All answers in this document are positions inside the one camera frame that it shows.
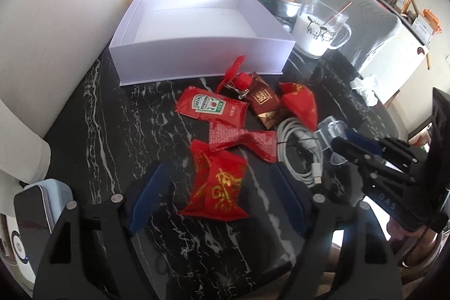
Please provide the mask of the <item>red ketchup sachet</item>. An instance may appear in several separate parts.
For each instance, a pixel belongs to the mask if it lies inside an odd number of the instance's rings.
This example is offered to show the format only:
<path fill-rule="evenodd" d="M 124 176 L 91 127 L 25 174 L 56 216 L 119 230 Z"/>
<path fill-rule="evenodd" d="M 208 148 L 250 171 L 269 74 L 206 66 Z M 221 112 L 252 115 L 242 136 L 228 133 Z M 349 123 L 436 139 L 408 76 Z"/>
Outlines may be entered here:
<path fill-rule="evenodd" d="M 246 120 L 247 108 L 248 103 L 246 102 L 189 86 L 181 94 L 175 111 L 193 119 L 208 123 L 220 121 L 242 129 Z"/>

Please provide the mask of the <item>steel bowl with fruit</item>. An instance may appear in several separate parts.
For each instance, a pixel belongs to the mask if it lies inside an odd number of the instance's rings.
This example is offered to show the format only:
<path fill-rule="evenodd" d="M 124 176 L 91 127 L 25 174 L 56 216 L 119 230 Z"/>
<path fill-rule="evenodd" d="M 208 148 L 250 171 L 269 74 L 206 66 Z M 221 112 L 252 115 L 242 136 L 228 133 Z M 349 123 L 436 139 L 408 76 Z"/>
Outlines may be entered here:
<path fill-rule="evenodd" d="M 293 18 L 301 8 L 299 0 L 269 0 L 269 11 L 277 17 Z"/>

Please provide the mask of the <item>grey leaf pattern chair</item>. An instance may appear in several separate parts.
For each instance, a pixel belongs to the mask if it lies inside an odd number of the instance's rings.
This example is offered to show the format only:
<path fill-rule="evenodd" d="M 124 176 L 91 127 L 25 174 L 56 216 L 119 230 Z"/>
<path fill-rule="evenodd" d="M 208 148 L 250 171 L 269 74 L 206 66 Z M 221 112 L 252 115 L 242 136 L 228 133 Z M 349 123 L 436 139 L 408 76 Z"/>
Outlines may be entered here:
<path fill-rule="evenodd" d="M 337 11 L 346 3 L 352 3 L 344 11 L 348 15 L 347 24 L 352 29 L 352 36 L 340 52 L 358 71 L 375 58 L 375 51 L 392 38 L 401 25 L 400 19 L 376 0 L 320 1 Z"/>

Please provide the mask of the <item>dark red tea packet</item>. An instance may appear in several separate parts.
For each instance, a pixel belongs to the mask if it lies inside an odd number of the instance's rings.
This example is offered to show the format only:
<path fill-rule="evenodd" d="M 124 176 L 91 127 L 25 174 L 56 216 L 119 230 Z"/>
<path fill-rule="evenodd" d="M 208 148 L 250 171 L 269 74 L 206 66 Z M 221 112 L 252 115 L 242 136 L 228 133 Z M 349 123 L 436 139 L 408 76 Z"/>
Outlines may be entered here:
<path fill-rule="evenodd" d="M 255 72 L 244 100 L 248 102 L 266 129 L 271 129 L 282 115 L 282 104 L 273 89 Z"/>

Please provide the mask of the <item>white gift box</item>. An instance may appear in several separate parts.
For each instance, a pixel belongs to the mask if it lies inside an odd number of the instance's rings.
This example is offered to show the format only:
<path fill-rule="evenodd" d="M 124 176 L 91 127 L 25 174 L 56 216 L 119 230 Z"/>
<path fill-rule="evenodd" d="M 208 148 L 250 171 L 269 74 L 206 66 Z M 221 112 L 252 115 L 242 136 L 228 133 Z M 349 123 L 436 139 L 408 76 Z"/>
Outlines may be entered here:
<path fill-rule="evenodd" d="M 294 40 L 258 0 L 133 0 L 109 51 L 121 85 L 244 71 L 279 75 Z"/>

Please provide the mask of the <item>clear plastic cup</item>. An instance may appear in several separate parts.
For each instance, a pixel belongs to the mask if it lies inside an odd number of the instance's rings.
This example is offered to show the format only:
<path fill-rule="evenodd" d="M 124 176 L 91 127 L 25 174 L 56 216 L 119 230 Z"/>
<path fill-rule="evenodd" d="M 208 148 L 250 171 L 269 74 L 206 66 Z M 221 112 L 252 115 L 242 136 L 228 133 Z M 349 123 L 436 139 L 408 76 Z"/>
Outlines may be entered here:
<path fill-rule="evenodd" d="M 333 166 L 340 166 L 347 162 L 343 156 L 335 153 L 331 147 L 331 142 L 336 137 L 347 139 L 346 129 L 347 125 L 343 121 L 337 120 L 333 116 L 327 116 L 327 118 L 318 123 L 317 131 L 315 131 L 324 155 L 330 159 L 330 164 Z"/>

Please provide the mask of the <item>glass mug with milk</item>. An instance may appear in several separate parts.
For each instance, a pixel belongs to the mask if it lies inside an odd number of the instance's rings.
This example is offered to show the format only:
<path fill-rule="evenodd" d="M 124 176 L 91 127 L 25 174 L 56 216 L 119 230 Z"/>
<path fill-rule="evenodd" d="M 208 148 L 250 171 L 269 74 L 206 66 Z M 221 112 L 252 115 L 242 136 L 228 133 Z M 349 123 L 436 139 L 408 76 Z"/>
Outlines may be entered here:
<path fill-rule="evenodd" d="M 348 16 L 321 0 L 302 0 L 291 35 L 295 46 L 311 58 L 344 46 L 352 36 Z"/>

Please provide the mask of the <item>large red snack packet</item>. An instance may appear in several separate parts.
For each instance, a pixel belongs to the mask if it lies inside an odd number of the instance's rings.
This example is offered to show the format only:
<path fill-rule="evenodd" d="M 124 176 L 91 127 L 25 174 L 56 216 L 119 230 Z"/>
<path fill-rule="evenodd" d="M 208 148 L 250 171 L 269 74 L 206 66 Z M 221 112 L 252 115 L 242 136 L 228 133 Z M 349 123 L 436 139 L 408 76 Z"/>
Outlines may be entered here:
<path fill-rule="evenodd" d="M 245 158 L 226 150 L 212 152 L 209 145 L 194 139 L 191 144 L 195 182 L 180 215 L 230 222 L 248 218 L 238 205 Z"/>

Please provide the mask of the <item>red twisted candy wrapper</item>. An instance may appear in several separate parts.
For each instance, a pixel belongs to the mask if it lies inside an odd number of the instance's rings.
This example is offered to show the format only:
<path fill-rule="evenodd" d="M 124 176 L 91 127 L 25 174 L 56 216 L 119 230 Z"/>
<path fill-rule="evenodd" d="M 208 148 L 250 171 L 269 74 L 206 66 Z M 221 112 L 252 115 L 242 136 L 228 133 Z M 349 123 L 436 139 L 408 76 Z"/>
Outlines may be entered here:
<path fill-rule="evenodd" d="M 212 152 L 242 145 L 268 163 L 277 162 L 277 134 L 275 131 L 249 131 L 219 121 L 209 125 L 208 144 Z"/>

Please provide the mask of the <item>crumpled white tissue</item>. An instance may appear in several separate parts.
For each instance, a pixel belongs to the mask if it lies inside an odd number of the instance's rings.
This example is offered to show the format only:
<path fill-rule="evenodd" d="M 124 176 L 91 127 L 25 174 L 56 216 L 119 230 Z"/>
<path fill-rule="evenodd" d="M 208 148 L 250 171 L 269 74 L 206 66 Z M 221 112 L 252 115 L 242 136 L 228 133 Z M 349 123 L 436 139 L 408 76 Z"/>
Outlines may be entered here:
<path fill-rule="evenodd" d="M 357 77 L 350 82 L 350 87 L 363 98 L 368 107 L 377 105 L 378 99 L 369 80 Z"/>

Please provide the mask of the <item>small red toy fan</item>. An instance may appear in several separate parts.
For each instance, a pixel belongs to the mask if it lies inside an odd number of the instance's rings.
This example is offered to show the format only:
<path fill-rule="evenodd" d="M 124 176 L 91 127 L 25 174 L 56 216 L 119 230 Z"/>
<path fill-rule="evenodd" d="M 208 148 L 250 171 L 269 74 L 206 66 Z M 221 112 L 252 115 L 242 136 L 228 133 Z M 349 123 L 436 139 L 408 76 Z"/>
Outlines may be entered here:
<path fill-rule="evenodd" d="M 245 56 L 238 56 L 231 67 L 226 70 L 224 77 L 216 89 L 219 94 L 224 88 L 231 89 L 238 94 L 238 98 L 242 100 L 249 93 L 253 78 L 250 74 L 240 71 L 240 67 L 245 61 Z"/>

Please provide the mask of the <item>red gold snack packet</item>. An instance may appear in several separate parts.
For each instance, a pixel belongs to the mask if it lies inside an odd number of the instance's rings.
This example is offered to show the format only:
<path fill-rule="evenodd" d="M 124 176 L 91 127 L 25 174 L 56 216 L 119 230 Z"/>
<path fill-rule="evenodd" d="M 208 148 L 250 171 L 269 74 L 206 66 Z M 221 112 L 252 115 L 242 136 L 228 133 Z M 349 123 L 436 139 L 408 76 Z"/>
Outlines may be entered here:
<path fill-rule="evenodd" d="M 317 129 L 318 116 L 314 93 L 305 85 L 294 82 L 279 82 L 282 103 L 310 131 Z"/>

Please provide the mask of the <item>smartphone on left gripper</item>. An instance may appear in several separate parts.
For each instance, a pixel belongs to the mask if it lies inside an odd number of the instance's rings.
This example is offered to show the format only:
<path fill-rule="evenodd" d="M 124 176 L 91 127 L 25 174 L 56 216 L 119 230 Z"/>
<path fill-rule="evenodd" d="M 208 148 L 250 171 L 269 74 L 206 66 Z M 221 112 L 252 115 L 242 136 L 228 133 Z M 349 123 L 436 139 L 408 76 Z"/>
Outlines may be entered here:
<path fill-rule="evenodd" d="M 12 235 L 13 248 L 19 261 L 31 268 L 36 279 L 54 226 L 46 190 L 34 185 L 21 191 L 15 195 L 14 209 L 17 230 Z"/>

